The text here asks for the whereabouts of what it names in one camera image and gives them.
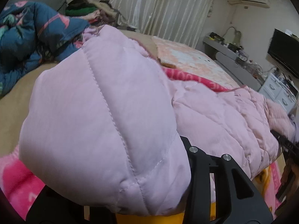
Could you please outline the pink quilted padded jacket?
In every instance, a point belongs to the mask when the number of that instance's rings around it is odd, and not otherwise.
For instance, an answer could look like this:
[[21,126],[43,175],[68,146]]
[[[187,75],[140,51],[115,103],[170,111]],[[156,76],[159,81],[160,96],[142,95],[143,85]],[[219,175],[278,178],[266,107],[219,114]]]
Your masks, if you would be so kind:
[[295,127],[277,103],[244,86],[216,93],[171,80],[136,41],[105,25],[36,80],[19,158],[57,193],[122,214],[183,211],[191,170],[181,137],[229,154],[249,178],[280,155],[275,130]]

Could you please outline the pile of folded clothes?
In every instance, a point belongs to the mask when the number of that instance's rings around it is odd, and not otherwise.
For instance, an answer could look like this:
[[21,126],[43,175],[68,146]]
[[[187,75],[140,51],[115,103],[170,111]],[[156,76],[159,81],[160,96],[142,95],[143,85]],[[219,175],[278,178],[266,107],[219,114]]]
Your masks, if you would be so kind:
[[65,14],[87,20],[92,26],[110,25],[120,30],[137,31],[136,28],[121,23],[122,14],[112,7],[109,0],[72,0],[68,3]]

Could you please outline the white drawer cabinet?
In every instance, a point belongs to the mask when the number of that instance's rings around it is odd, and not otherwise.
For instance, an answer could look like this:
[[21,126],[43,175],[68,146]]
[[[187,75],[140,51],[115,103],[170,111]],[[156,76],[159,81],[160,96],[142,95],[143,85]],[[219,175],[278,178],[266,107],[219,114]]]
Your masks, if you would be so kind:
[[289,114],[298,101],[298,88],[286,78],[277,76],[271,72],[258,91],[265,98],[280,104]]

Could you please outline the black flat television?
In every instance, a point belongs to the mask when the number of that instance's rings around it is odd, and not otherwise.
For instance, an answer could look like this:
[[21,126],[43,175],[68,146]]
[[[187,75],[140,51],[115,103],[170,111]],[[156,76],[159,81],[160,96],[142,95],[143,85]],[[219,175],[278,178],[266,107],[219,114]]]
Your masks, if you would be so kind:
[[274,30],[268,54],[298,79],[299,42],[288,34]]

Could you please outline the peach patterned pillow towel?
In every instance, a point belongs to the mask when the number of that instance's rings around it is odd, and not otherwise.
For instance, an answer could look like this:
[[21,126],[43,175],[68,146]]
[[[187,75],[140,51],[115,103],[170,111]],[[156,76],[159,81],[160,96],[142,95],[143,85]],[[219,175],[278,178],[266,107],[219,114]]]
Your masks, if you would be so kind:
[[239,85],[216,64],[210,57],[201,51],[182,43],[176,43],[152,37],[158,51],[158,58],[164,66],[209,79],[225,88],[238,88]]

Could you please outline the white pleated curtain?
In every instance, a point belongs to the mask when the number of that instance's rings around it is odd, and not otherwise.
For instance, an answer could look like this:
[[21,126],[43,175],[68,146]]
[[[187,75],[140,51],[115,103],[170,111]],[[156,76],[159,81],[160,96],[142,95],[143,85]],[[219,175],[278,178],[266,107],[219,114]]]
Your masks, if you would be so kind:
[[110,0],[118,22],[195,48],[213,0]]

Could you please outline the pink cartoon fleece blanket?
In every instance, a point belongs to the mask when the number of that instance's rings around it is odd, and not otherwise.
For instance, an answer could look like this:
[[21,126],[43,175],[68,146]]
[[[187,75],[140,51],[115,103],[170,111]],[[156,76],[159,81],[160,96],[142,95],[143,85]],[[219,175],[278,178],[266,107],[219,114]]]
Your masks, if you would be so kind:
[[[28,114],[36,79],[43,71],[54,66],[54,63],[43,64],[29,72],[1,98],[1,190],[22,219],[25,219],[44,183],[19,160],[17,144],[20,129]],[[253,180],[271,212],[275,212],[280,205],[275,194],[284,166],[284,157],[280,156]]]

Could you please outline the navy floral duvet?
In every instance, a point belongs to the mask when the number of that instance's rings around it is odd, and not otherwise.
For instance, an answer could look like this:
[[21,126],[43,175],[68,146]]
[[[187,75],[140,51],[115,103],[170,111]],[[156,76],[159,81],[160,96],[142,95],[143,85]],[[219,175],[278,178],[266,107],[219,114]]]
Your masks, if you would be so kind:
[[36,1],[6,5],[1,12],[1,96],[43,62],[61,62],[76,52],[89,25]]

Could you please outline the grey wall shelf desk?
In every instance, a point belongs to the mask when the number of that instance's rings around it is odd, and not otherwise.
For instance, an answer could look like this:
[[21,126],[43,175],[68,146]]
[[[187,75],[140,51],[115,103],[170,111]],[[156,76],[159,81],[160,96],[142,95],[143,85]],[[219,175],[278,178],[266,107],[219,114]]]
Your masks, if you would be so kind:
[[246,69],[236,63],[237,55],[210,37],[203,39],[204,53],[213,59],[239,85],[259,91],[261,84]]

